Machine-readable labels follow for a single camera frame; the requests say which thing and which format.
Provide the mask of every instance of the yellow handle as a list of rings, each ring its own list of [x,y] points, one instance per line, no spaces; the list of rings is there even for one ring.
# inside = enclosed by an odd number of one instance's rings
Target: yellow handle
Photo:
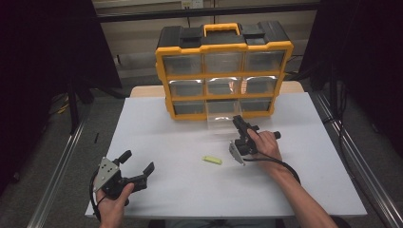
[[[240,29],[237,23],[228,24],[215,24],[215,25],[205,25],[204,26],[204,37],[207,36],[207,31],[218,31],[218,30],[234,30],[237,35],[240,35]]]

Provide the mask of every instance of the forearm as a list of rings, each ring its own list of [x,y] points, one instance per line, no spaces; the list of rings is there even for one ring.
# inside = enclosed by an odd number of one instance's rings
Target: forearm
[[[272,172],[271,176],[291,204],[301,227],[337,227],[327,212],[305,191],[291,173],[280,170]]]

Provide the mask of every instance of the white table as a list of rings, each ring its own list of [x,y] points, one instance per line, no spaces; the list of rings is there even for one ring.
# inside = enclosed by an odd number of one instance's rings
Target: white table
[[[283,160],[303,187],[331,215],[362,216],[365,208],[307,93],[281,94],[271,118],[246,119],[277,130]],[[107,153],[114,160],[130,149],[123,177],[155,171],[148,188],[130,196],[127,217],[141,219],[281,218],[294,213],[278,186],[254,162],[237,163],[228,152],[236,134],[215,135],[206,122],[173,121],[164,98],[128,98]],[[205,155],[222,165],[202,161]],[[90,206],[87,216],[92,216]]]

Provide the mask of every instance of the black handle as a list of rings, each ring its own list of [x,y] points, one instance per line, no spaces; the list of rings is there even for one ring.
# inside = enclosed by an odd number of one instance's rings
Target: black handle
[[[279,138],[281,138],[281,134],[280,134],[278,131],[273,132],[273,134],[275,134],[276,140],[278,140]]]

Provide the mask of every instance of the person's right hand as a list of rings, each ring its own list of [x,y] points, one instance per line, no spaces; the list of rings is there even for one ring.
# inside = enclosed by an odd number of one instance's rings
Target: person's right hand
[[[259,151],[258,154],[255,154],[253,156],[255,159],[267,159],[267,157],[271,157],[282,161],[282,157],[278,149],[278,143],[273,132],[262,131],[257,134],[252,129],[248,129],[248,134],[255,142],[256,148]],[[274,162],[259,161],[259,165],[263,168],[264,171],[269,173],[270,176],[275,175],[278,171],[288,172],[285,167]]]
[[[133,189],[134,183],[129,183],[117,199],[109,199],[102,189],[97,192],[98,210],[101,213],[101,228],[121,227],[125,213],[125,201]]]

